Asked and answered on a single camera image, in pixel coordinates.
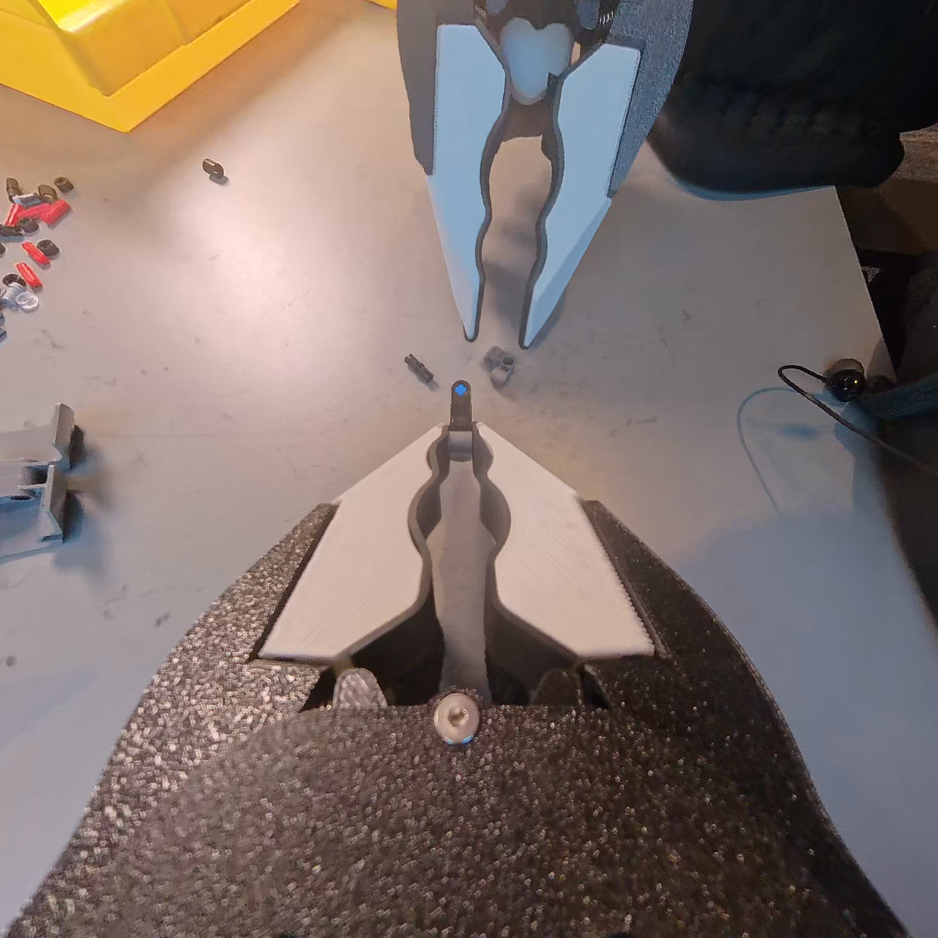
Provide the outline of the yellow plastic bin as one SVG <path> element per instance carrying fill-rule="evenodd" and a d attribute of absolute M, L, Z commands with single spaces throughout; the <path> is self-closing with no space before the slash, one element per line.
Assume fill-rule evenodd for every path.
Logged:
<path fill-rule="evenodd" d="M 3 1 L 1 82 L 127 132 L 295 1 Z"/>

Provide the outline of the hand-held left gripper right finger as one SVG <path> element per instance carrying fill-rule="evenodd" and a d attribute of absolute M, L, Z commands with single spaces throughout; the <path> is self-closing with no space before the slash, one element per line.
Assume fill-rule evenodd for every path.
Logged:
<path fill-rule="evenodd" d="M 575 489 L 486 425 L 473 428 L 496 703 L 527 703 L 554 669 L 654 655 L 649 633 Z"/>

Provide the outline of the pile of small toy parts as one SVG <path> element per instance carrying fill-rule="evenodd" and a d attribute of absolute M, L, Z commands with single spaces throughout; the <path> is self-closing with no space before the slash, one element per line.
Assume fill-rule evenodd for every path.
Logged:
<path fill-rule="evenodd" d="M 1 276 L 1 341 L 6 340 L 7 311 L 32 312 L 40 305 L 44 290 L 42 272 L 61 255 L 60 247 L 46 230 L 55 228 L 72 211 L 67 196 L 75 189 L 64 175 L 32 190 L 16 177 L 4 181 L 6 202 L 2 203 L 1 258 L 11 254 L 8 270 Z"/>

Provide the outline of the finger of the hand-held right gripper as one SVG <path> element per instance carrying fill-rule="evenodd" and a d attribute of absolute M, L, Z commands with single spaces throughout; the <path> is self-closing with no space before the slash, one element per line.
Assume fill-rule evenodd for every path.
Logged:
<path fill-rule="evenodd" d="M 557 83 L 551 125 L 555 171 L 535 227 L 535 263 L 519 338 L 524 349 L 554 313 L 611 206 L 609 189 L 639 64 L 638 50 L 601 44 Z"/>
<path fill-rule="evenodd" d="M 436 32 L 432 172 L 428 195 L 452 296 L 468 341 L 478 335 L 490 225 L 489 172 L 508 108 L 508 77 L 489 34 L 475 23 Z"/>

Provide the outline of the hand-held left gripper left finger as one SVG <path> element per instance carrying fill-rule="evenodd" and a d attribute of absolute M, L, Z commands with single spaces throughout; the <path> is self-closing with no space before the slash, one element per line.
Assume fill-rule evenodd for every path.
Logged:
<path fill-rule="evenodd" d="M 259 659 L 335 675 L 363 668 L 397 705 L 437 693 L 445 638 L 428 536 L 441 519 L 448 435 L 445 425 L 432 428 L 329 507 L 259 640 Z"/>

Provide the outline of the grey desk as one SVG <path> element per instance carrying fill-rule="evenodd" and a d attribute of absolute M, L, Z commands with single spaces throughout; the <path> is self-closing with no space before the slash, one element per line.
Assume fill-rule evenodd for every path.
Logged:
<path fill-rule="evenodd" d="M 192 622 L 464 377 L 733 631 L 856 859 L 936 936 L 936 632 L 869 452 L 777 382 L 881 350 L 834 192 L 706 201 L 644 149 L 498 392 L 482 357 L 516 347 L 549 165 L 495 160 L 468 343 L 386 10 L 303 2 L 129 135 L 3 89 L 2 177 L 57 175 L 73 210 L 39 308 L 6 313 L 2 429 L 70 405 L 91 465 L 77 532 L 2 562 L 3 928 Z"/>

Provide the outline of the silver toy scoop part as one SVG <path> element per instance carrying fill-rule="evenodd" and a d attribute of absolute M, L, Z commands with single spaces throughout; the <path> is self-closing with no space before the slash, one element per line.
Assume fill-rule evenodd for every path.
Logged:
<path fill-rule="evenodd" d="M 75 414 L 57 404 L 50 420 L 1 433 L 1 559 L 41 554 L 63 543 Z"/>

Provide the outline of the person's black jacket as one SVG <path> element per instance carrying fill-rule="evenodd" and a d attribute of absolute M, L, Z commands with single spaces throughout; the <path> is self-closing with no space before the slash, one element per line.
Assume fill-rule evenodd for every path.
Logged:
<path fill-rule="evenodd" d="M 871 371 L 910 384 L 936 374 L 937 127 L 901 142 L 904 158 L 885 183 L 840 189 L 838 199 L 885 344 Z M 936 478 L 885 453 L 878 471 L 902 552 L 936 618 Z"/>

